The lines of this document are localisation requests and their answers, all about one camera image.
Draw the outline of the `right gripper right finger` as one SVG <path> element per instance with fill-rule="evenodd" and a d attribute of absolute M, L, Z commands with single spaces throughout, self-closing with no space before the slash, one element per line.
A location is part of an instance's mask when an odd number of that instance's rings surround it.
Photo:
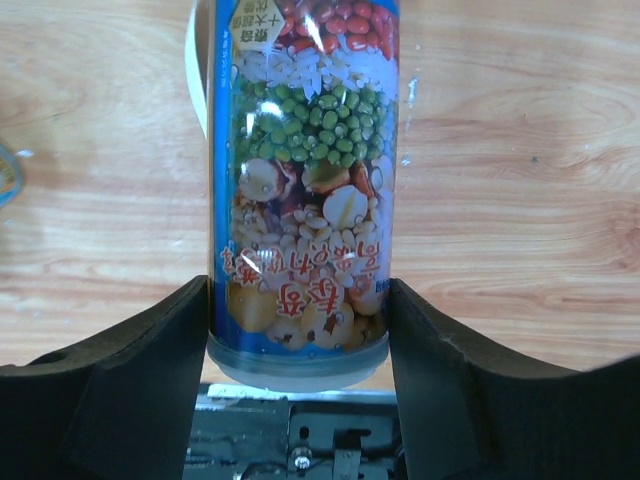
<path fill-rule="evenodd" d="M 404 479 L 635 479 L 639 360 L 580 372 L 503 346 L 401 280 L 388 297 Z"/>

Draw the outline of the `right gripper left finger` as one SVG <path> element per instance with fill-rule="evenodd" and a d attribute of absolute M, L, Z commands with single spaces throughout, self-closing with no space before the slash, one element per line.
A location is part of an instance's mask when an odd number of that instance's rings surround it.
<path fill-rule="evenodd" d="M 4 479 L 179 479 L 208 338 L 208 280 L 1 368 Z"/>

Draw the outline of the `tall can mixed beans label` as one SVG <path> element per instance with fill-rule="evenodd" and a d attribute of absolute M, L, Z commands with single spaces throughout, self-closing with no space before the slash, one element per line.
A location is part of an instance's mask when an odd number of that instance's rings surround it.
<path fill-rule="evenodd" d="M 208 353 L 324 391 L 388 354 L 399 121 L 395 1 L 197 1 L 188 90 L 208 143 Z"/>

